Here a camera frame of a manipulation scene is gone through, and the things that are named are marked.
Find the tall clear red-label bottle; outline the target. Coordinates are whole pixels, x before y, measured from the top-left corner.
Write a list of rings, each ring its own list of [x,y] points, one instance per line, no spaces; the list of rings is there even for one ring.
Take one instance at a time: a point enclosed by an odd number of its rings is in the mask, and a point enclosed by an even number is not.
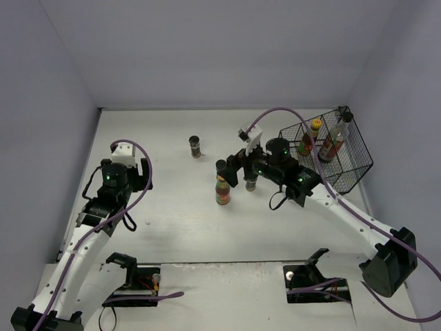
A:
[[[349,125],[353,120],[351,112],[345,112],[340,121],[329,131],[324,143],[318,152],[318,159],[322,163],[330,163],[349,136]]]

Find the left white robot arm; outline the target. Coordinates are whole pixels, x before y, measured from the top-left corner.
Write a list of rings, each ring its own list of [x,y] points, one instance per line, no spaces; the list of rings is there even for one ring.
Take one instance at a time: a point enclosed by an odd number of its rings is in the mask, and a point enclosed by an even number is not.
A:
[[[99,284],[86,284],[85,279],[119,223],[131,232],[137,229],[129,214],[135,206],[130,197],[153,188],[150,159],[142,158],[141,165],[138,169],[133,158],[102,160],[97,169],[103,184],[97,196],[82,209],[68,249],[44,289],[28,307],[14,311],[10,321],[15,330],[83,330],[118,286],[124,290],[135,286],[137,261],[118,252],[107,259]]]

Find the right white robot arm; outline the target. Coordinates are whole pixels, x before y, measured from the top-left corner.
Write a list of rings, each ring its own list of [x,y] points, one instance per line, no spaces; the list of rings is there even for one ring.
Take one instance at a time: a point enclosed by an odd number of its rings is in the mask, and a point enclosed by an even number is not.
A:
[[[382,297],[392,297],[417,268],[416,237],[412,231],[385,225],[340,196],[320,175],[292,157],[288,140],[273,138],[264,148],[256,146],[227,158],[217,173],[231,187],[244,178],[262,176],[276,184],[286,200],[321,215],[358,244],[366,256],[359,264],[362,280]]]

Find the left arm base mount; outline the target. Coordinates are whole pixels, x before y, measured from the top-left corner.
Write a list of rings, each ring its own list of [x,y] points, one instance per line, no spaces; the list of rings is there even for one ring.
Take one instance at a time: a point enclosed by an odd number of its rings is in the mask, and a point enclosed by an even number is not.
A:
[[[125,279],[102,304],[113,308],[146,308],[156,307],[157,301],[151,300],[158,296],[161,281],[161,269],[155,265],[139,265],[135,257],[114,252],[105,264],[118,265],[125,271]]]

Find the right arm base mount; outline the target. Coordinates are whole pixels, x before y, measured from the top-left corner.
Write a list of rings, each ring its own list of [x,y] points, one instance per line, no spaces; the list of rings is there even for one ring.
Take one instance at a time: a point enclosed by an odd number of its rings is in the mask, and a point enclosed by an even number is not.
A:
[[[286,299],[289,304],[335,303],[351,304],[347,281],[327,278],[317,267],[321,256],[329,250],[321,248],[301,264],[283,266]]]

